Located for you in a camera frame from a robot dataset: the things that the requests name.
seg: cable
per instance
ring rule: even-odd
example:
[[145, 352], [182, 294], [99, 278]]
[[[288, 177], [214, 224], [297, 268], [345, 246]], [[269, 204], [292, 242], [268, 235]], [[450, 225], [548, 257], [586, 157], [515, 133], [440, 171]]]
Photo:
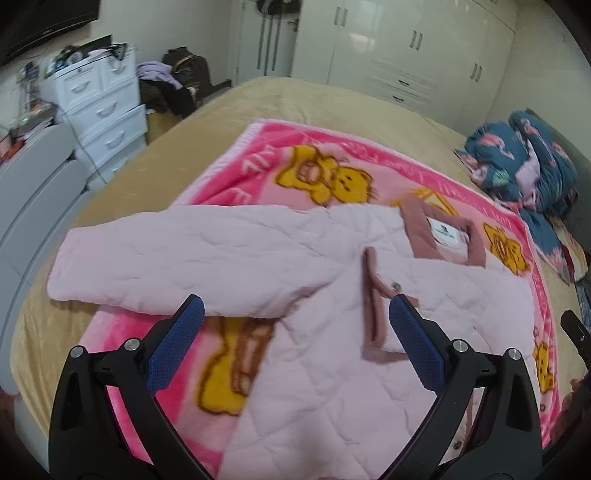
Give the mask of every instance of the cable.
[[68, 116], [68, 114], [66, 113], [66, 111], [59, 106], [56, 103], [53, 102], [48, 102], [47, 100], [44, 100], [43, 98], [39, 98], [39, 100], [42, 100], [45, 103], [50, 103], [52, 105], [55, 105], [58, 111], [61, 111], [64, 115], [64, 118], [66, 119], [66, 123], [68, 125], [70, 125], [70, 128], [72, 129], [72, 132], [74, 133], [74, 138], [76, 139], [76, 142], [78, 143], [78, 146], [80, 147], [80, 149], [84, 152], [84, 154], [88, 157], [88, 159], [90, 160], [90, 163], [92, 163], [92, 166], [94, 167], [94, 172], [92, 172], [90, 175], [94, 175], [95, 173], [98, 173], [100, 179], [105, 182], [105, 185], [108, 184], [109, 182], [105, 180], [103, 174], [100, 172], [99, 167], [96, 165], [94, 159], [90, 156], [90, 154], [88, 153], [88, 151], [84, 148], [84, 145], [82, 145], [82, 142], [80, 141], [80, 138], [78, 138], [78, 134], [76, 133], [76, 129], [74, 128], [74, 124], [72, 123], [72, 121], [70, 120], [70, 117]]

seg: pink jacket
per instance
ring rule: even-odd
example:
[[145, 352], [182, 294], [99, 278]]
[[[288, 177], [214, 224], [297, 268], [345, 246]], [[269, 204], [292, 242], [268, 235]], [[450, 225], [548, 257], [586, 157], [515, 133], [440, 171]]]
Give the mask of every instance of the pink jacket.
[[[158, 314], [196, 293], [208, 315], [281, 318], [221, 480], [379, 478], [434, 400], [386, 320], [398, 291], [449, 338], [482, 352], [519, 349], [539, 398], [527, 281], [485, 252], [470, 221], [414, 200], [307, 212], [182, 206], [74, 229], [47, 291]], [[478, 404], [475, 394], [471, 417]]]

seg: purple clothing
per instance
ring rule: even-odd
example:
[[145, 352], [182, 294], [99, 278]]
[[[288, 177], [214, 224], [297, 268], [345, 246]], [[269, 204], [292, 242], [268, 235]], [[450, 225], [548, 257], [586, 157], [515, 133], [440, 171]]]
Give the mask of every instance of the purple clothing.
[[515, 173], [515, 181], [523, 195], [523, 205], [535, 210], [537, 200], [537, 189], [535, 186], [540, 179], [540, 162], [529, 140], [527, 140], [527, 148], [530, 157], [523, 162], [523, 165]]
[[154, 82], [167, 82], [177, 90], [183, 85], [171, 74], [172, 67], [159, 61], [145, 61], [137, 66], [138, 77], [141, 80], [152, 80]]

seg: clothing label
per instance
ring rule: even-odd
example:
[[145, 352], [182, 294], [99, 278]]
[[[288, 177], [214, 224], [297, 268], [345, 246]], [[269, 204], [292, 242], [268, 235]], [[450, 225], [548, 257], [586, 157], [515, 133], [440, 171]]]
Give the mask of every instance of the clothing label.
[[431, 225], [431, 233], [440, 244], [455, 247], [460, 242], [460, 231], [457, 228], [435, 220], [435, 218], [427, 217], [427, 220]]

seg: wardrobe door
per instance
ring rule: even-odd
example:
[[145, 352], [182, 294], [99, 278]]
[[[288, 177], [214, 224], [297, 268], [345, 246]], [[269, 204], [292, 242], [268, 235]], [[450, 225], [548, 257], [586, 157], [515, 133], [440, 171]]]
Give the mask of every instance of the wardrobe door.
[[439, 0], [429, 28], [434, 37], [431, 76], [437, 85], [432, 118], [450, 128], [456, 123], [476, 74], [490, 14], [472, 0]]
[[432, 1], [436, 0], [376, 0], [373, 64], [402, 72], [417, 70], [418, 50], [424, 40], [418, 29]]
[[511, 54], [515, 34], [492, 14], [488, 16], [486, 40], [478, 61], [478, 70], [462, 106], [454, 130], [471, 134], [487, 121], [501, 85]]
[[291, 76], [326, 84], [345, 11], [344, 0], [304, 0]]
[[345, 0], [329, 84], [363, 92], [375, 45], [376, 2]]

